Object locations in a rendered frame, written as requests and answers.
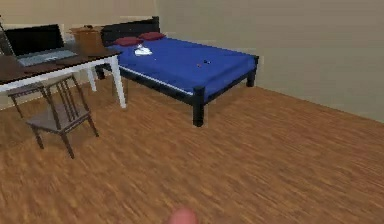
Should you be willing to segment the white cloth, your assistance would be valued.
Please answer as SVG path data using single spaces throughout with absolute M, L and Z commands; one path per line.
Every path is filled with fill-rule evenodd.
M 134 53 L 136 56 L 147 56 L 147 55 L 151 55 L 152 51 L 149 48 L 139 44 L 135 49 Z

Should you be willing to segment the dark red pillow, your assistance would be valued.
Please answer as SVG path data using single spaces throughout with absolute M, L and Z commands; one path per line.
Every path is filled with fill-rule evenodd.
M 122 37 L 118 38 L 114 41 L 114 44 L 119 45 L 119 46 L 134 46 L 141 44 L 143 42 L 142 39 L 137 38 L 137 37 Z
M 146 41 L 160 40 L 164 37 L 165 37 L 165 34 L 162 34 L 160 32 L 146 32 L 139 36 L 140 39 L 143 39 Z

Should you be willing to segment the pink round object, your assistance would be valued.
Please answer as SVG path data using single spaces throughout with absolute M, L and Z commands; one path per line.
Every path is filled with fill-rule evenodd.
M 198 218 L 191 209 L 180 208 L 170 215 L 167 224 L 198 224 Z

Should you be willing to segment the brown wooden chair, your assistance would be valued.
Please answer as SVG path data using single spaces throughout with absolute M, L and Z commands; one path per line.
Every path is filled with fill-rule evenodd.
M 46 100 L 47 109 L 42 113 L 26 118 L 16 99 L 36 92 L 40 92 Z M 44 145 L 39 134 L 40 130 L 59 135 L 72 159 L 75 158 L 75 154 L 67 137 L 71 130 L 87 121 L 95 136 L 99 136 L 83 91 L 72 74 L 48 85 L 28 84 L 25 87 L 17 87 L 15 90 L 9 90 L 8 96 L 13 100 L 21 119 L 31 128 L 41 149 L 44 148 Z

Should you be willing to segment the brown desk with white legs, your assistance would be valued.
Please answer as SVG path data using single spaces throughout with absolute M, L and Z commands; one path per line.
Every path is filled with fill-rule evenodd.
M 96 66 L 108 64 L 113 75 L 119 104 L 122 108 L 126 108 L 127 104 L 118 65 L 118 56 L 120 54 L 120 51 L 108 48 L 102 48 L 95 54 L 85 54 L 78 51 L 74 57 L 53 60 L 30 67 L 22 66 L 14 56 L 0 56 L 0 92 L 6 92 L 81 70 L 87 72 L 91 89 L 96 91 L 95 77 L 92 69 Z

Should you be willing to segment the grey laptop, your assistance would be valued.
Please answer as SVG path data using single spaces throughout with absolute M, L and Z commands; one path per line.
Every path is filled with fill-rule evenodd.
M 76 56 L 64 46 L 58 24 L 7 29 L 5 35 L 24 67 Z

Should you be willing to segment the blue bed with black frame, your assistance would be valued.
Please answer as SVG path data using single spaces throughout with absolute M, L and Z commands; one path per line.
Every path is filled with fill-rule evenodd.
M 136 56 L 135 46 L 117 46 L 122 37 L 139 37 L 160 30 L 159 18 L 106 25 L 103 44 L 121 52 L 120 75 L 193 108 L 193 124 L 204 124 L 204 106 L 241 81 L 255 83 L 259 57 L 238 51 L 164 37 L 145 41 L 151 55 Z

